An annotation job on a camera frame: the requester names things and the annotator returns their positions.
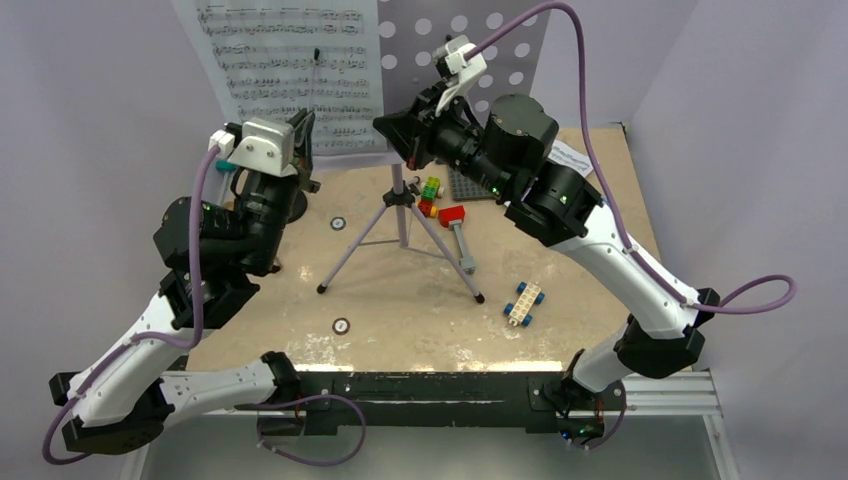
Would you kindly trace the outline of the sheet music page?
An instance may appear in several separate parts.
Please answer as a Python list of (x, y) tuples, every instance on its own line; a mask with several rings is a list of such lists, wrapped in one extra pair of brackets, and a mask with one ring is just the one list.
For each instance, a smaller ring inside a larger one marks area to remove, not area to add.
[(575, 170), (583, 178), (587, 178), (594, 171), (594, 166), (588, 155), (575, 150), (560, 140), (553, 142), (548, 158), (554, 163)]
[(225, 118), (282, 122), (315, 113), (319, 155), (385, 149), (375, 1), (175, 1)]

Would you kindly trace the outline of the lavender tripod music stand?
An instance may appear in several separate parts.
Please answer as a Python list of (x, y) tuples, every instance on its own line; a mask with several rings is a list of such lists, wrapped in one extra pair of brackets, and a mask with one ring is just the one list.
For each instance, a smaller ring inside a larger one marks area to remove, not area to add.
[(466, 97), (486, 72), (484, 51), (558, 5), (536, 5), (480, 44), (463, 35), (447, 40), (432, 54), (438, 81), (420, 91), (409, 108), (374, 120), (377, 132), (400, 158), (391, 167), (393, 185), (383, 196), (384, 209), (410, 211), (425, 225), (400, 169), (418, 171), (435, 159), (486, 189), (498, 203), (509, 200), (516, 207), (522, 205), (525, 191), (548, 160), (559, 130), (557, 122), (530, 96), (510, 93), (494, 101), (486, 124), (481, 125), (471, 115)]

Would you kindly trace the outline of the black microphone stand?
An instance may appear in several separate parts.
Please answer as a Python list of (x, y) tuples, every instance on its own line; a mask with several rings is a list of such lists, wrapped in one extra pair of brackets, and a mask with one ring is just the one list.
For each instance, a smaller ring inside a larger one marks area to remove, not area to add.
[(298, 191), (289, 209), (287, 224), (299, 220), (307, 211), (308, 199), (303, 191)]

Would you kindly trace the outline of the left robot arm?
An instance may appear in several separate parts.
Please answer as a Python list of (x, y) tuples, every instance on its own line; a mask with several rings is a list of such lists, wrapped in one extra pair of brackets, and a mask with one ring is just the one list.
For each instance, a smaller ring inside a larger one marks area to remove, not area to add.
[(211, 136), (202, 168), (222, 159), (246, 174), (233, 207), (204, 201), (198, 176), (154, 234), (167, 274), (143, 313), (91, 367), (50, 379), (60, 411), (48, 431), (61, 435), (69, 462), (132, 452), (213, 410), (295, 402), (300, 379), (279, 352), (217, 372), (179, 372), (174, 365), (247, 304), (258, 278), (278, 271), (297, 197), (320, 187), (311, 177), (314, 124), (314, 112), (302, 109), (282, 123), (231, 122)]

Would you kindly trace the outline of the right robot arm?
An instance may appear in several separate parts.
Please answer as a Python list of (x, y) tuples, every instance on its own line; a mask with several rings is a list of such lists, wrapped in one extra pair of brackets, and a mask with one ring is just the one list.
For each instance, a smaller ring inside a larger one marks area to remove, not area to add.
[(674, 297), (712, 302), (709, 288), (677, 280), (628, 234), (617, 230), (612, 204), (549, 152), (557, 122), (525, 94), (505, 94), (484, 125), (467, 121), (460, 101), (440, 109), (441, 86), (421, 91), (408, 108), (376, 118), (374, 128), (413, 170), (441, 160), (489, 190), (506, 217), (545, 247), (583, 267), (628, 310), (622, 329), (579, 351), (561, 381), (564, 399), (584, 407), (623, 377), (668, 377), (693, 365), (707, 315)]

